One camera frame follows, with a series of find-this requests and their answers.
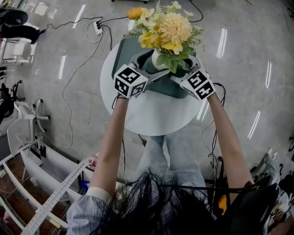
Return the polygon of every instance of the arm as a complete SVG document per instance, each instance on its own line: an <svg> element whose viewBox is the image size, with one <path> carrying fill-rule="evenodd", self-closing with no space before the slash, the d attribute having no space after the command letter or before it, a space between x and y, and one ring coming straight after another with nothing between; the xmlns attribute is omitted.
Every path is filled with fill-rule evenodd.
<svg viewBox="0 0 294 235"><path fill-rule="evenodd" d="M247 169L237 134L217 94L212 94L208 102L215 120L229 187L243 188L248 181L254 183Z"/></svg>
<svg viewBox="0 0 294 235"><path fill-rule="evenodd" d="M115 184L119 169L119 157L124 134L124 120L129 100L118 98L112 113L108 129L104 134L99 151L97 166L90 187L99 187L111 196L115 193Z"/></svg>

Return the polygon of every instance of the jeans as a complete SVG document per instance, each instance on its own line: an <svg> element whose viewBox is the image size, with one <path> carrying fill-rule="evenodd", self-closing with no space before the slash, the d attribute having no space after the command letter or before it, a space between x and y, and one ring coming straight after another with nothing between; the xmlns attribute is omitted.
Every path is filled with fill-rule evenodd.
<svg viewBox="0 0 294 235"><path fill-rule="evenodd" d="M170 167L163 152L164 140L170 155ZM149 137L137 169L137 177L148 168L165 183L169 183L174 176L178 185L205 187L199 166L180 131L164 136Z"/></svg>

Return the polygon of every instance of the person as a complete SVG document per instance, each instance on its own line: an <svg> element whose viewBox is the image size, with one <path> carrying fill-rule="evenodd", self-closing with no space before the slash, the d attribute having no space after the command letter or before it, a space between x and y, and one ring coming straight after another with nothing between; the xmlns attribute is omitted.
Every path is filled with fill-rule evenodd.
<svg viewBox="0 0 294 235"><path fill-rule="evenodd" d="M230 188L253 179L246 167L236 132L216 93L208 98ZM117 99L89 189L68 210L67 234L219 234L208 205L207 191L181 131L149 137L132 186L116 190L124 122L129 100ZM163 142L170 155L170 168Z"/></svg>

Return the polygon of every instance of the power strip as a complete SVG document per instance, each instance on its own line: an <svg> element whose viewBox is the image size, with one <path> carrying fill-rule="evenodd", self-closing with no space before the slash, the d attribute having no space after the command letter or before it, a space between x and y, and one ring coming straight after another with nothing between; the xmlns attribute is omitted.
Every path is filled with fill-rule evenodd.
<svg viewBox="0 0 294 235"><path fill-rule="evenodd" d="M100 26L100 21L97 20L97 21L94 21L93 23L94 23L95 33L96 33L97 35L101 34L103 31L102 31L102 28L101 28L101 26Z"/></svg>

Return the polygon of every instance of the dark green tray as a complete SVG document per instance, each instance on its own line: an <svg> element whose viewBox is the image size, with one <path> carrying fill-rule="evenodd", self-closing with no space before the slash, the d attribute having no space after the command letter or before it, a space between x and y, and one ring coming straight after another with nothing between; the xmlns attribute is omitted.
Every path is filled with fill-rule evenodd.
<svg viewBox="0 0 294 235"><path fill-rule="evenodd" d="M150 48L142 48L140 43L138 42L138 39L122 40L119 44L119 50L115 58L112 70L112 78L114 78L114 74L123 64L128 64L130 62L133 55L142 51L148 52L150 50ZM157 71L152 64L151 57L146 60L143 69L145 69L149 73ZM183 70L181 67L178 67L177 73L173 75L177 77L182 77L185 73L185 70ZM147 89L178 99L185 98L187 96L187 92L182 89L178 84L170 80L169 77L160 79L156 83L149 84L147 86Z"/></svg>

